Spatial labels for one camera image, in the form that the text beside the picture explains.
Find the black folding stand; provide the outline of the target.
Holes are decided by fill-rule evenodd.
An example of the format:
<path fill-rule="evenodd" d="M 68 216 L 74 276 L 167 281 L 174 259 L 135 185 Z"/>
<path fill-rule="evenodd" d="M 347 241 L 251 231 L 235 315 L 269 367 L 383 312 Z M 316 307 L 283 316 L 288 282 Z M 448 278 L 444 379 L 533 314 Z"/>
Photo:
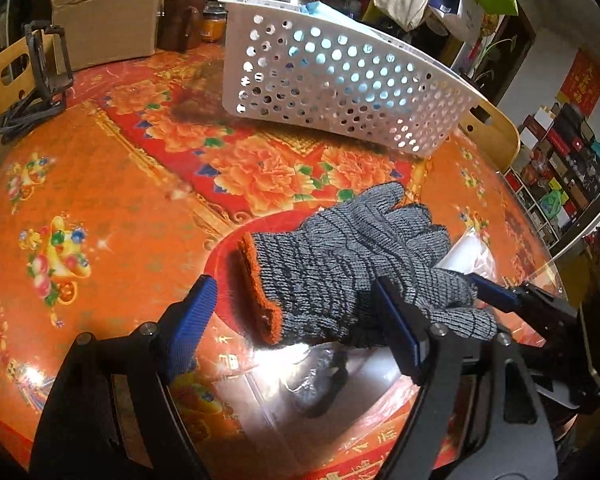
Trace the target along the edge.
<path fill-rule="evenodd" d="M 14 142 L 62 113 L 67 105 L 66 91 L 73 85 L 65 29 L 50 22 L 33 21 L 23 30 L 34 86 L 0 115 L 0 140 L 3 145 Z M 61 73 L 47 66 L 44 49 L 44 38 L 47 36 L 59 40 L 62 66 L 65 67 Z"/>

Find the light blue tissue pack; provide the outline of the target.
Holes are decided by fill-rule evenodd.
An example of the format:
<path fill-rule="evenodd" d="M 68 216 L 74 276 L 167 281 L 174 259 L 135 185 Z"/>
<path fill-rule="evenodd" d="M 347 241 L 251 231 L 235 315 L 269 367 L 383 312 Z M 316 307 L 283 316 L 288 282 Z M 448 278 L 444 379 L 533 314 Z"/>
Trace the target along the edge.
<path fill-rule="evenodd" d="M 321 18 L 329 21 L 336 21 L 340 18 L 349 18 L 347 13 L 342 13 L 321 1 L 312 1 L 302 4 L 302 6 L 300 6 L 300 11 L 304 14 L 320 16 Z"/>

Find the white foam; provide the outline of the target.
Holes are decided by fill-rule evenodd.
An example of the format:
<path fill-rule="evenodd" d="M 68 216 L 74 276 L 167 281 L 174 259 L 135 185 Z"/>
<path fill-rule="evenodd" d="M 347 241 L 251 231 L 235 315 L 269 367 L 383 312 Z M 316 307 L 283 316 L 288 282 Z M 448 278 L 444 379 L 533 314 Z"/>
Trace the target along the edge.
<path fill-rule="evenodd" d="M 475 273 L 492 282 L 498 279 L 492 252 L 474 228 L 467 229 L 452 245 L 437 268 L 461 274 Z"/>

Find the orange lidded jar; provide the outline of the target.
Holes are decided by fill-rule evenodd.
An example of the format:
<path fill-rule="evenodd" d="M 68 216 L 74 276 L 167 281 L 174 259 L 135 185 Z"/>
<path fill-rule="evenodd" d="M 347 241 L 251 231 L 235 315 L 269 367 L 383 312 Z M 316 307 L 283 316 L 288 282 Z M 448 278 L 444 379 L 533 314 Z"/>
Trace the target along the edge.
<path fill-rule="evenodd" d="M 227 23 L 227 10 L 219 1 L 208 1 L 202 12 L 201 40 L 212 44 L 219 42 L 224 34 Z"/>

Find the wooden chair right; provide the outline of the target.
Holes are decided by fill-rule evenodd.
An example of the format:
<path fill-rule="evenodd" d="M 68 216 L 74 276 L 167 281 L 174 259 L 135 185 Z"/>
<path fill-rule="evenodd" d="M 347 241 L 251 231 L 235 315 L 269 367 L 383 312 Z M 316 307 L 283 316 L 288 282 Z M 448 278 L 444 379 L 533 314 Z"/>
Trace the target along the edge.
<path fill-rule="evenodd" d="M 460 118 L 460 130 L 501 174 L 509 170 L 519 153 L 516 126 L 487 100 L 481 100 Z"/>

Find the grey knitted glove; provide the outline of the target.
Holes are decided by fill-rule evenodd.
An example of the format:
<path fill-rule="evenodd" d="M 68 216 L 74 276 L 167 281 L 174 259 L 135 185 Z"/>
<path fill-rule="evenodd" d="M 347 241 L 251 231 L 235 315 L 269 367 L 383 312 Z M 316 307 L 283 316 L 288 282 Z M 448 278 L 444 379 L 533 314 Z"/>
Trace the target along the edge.
<path fill-rule="evenodd" d="M 270 346 L 337 341 L 370 348 L 385 342 L 372 284 L 388 278 L 431 323 L 464 338 L 489 340 L 494 316 L 475 307 L 475 286 L 440 268 L 448 231 L 429 209 L 404 205 L 398 181 L 368 188 L 317 211 L 288 232 L 248 232 L 239 243 L 260 338 Z"/>

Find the shelf with boxes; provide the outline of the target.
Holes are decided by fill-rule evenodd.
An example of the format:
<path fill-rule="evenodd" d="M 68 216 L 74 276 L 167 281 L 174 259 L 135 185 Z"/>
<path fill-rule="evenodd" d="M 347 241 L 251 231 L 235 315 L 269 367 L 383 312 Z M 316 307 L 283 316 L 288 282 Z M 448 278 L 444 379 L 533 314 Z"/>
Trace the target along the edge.
<path fill-rule="evenodd" d="M 524 120 L 505 180 L 552 255 L 583 234 L 600 204 L 600 143 L 579 107 L 557 103 Z"/>

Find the white perforated plastic basket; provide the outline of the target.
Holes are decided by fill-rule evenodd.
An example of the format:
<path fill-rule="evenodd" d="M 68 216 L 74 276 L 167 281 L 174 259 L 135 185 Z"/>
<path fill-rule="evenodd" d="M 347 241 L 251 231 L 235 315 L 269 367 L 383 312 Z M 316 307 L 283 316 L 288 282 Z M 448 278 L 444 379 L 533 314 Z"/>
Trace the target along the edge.
<path fill-rule="evenodd" d="M 222 104 L 237 117 L 428 157 L 482 100 L 449 67 L 352 18 L 329 21 L 275 0 L 222 3 Z"/>

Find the cardboard box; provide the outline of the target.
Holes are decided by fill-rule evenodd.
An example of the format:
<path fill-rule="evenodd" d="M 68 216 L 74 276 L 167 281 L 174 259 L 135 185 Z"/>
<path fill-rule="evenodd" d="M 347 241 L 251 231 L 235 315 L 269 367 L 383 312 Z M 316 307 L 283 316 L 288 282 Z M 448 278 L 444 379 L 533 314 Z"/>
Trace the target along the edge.
<path fill-rule="evenodd" d="M 155 52 L 163 0 L 50 0 L 74 70 Z"/>

